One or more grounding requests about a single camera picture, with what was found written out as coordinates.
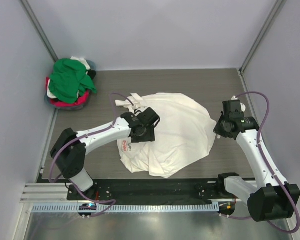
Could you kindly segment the white Coca-Cola t-shirt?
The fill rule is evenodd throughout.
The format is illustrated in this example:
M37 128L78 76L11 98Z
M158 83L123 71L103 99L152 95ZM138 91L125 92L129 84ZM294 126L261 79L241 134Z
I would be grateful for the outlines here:
M154 129L155 141L133 143L130 138L117 141L120 160L131 172L169 178L181 169L210 154L216 135L208 110L182 93L131 94L116 100L116 106L144 111L152 108L160 117Z

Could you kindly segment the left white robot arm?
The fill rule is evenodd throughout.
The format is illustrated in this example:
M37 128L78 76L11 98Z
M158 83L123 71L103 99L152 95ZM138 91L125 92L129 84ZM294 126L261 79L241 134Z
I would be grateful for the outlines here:
M111 142L128 138L132 143L154 142L155 128L161 121L159 115L150 107L134 112L125 112L114 121L89 130L75 132L65 129L52 150L54 166L63 178L74 184L83 198L90 200L97 192L93 179L85 170L86 156L92 151Z

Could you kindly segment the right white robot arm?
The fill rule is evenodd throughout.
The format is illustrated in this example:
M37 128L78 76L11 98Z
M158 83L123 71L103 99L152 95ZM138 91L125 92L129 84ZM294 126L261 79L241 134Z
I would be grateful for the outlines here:
M242 200L256 222L289 219L300 197L297 184L289 184L270 156L253 117L246 117L238 99L224 101L214 133L230 138L243 150L254 174L256 185L237 173L218 175L215 191L221 198L230 194Z

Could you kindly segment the grey laundry basket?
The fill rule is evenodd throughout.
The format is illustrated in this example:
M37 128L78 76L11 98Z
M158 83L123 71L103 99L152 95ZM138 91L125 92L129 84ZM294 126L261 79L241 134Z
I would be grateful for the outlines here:
M97 67L96 64L91 61L91 60L86 60L88 66L90 69L87 71L87 75L92 79L92 82L95 83L97 80ZM83 96L79 96L77 101L74 103L65 103L60 101L57 98L50 98L48 96L48 83L49 83L49 78L47 77L45 80L45 88L46 88L46 93L44 95L44 101L45 103L52 107L53 109L57 110L65 110L65 111L78 111L83 109L89 102L90 97L92 95L92 92L90 89L88 89Z

